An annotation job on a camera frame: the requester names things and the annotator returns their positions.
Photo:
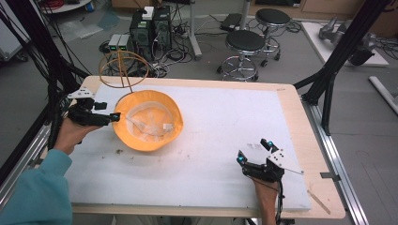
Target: electronic equipment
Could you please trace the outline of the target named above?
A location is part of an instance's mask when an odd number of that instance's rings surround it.
[[[145,21],[151,21],[153,18],[153,7],[144,7],[144,13],[143,13],[143,20]]]
[[[153,61],[152,48],[154,47],[153,21],[143,20],[143,11],[137,10],[132,15],[130,25],[131,40],[134,43],[135,53],[144,57],[146,61]]]
[[[171,16],[170,7],[159,7],[155,10],[153,18],[155,26],[156,40],[158,41],[158,48],[164,51],[172,49],[172,35],[171,35]]]
[[[119,43],[121,37],[121,35],[112,35],[111,40],[108,43],[108,47],[111,52],[117,51],[117,44]]]
[[[130,35],[122,35],[120,37],[119,42],[117,43],[117,48],[121,51],[129,51],[132,52],[132,42],[131,42],[131,36]]]
[[[241,17],[242,15],[239,13],[229,14],[222,22],[220,29],[225,31],[234,31],[235,27],[239,26]]]

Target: human hand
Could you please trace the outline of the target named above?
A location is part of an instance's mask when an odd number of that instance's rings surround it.
[[[275,225],[275,201],[278,196],[278,183],[265,182],[253,178],[255,194],[260,203],[263,225]]]
[[[59,129],[54,149],[60,150],[67,155],[70,155],[74,150],[74,146],[80,143],[87,133],[98,128],[101,127],[81,126],[79,124],[73,123],[73,121],[66,117],[62,122],[61,128]]]

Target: black pole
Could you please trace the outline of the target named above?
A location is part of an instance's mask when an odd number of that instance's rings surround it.
[[[337,44],[325,65],[313,76],[295,83],[297,89],[313,83],[310,90],[302,96],[304,101],[317,105],[319,98],[325,93],[322,112],[322,128],[330,135],[329,119],[334,80],[346,60],[355,52],[362,38],[377,20],[390,0],[367,0],[363,3],[342,39]]]

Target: power supply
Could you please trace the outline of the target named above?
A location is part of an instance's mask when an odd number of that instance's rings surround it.
[[[117,48],[121,51],[132,52],[132,43],[130,35],[122,35],[119,42],[117,43]]]
[[[112,35],[112,38],[108,43],[108,47],[111,52],[117,51],[117,44],[119,43],[121,37],[121,35]]]

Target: wooden table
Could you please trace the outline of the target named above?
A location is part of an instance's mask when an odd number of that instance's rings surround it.
[[[120,83],[118,77],[103,77],[106,82]],[[132,83],[139,81],[130,78]],[[314,132],[293,85],[260,82],[215,82],[177,79],[145,79],[140,84],[159,86],[205,87],[275,92],[281,102],[284,119],[289,128],[291,141],[304,174],[312,209],[309,211],[283,210],[283,218],[343,218],[344,207],[331,179],[323,179],[320,173],[329,171],[321,154]],[[100,77],[91,76],[83,86],[96,93],[101,85]],[[136,214],[195,217],[259,218],[257,209],[167,207],[157,205],[122,205],[74,203],[75,213]]]

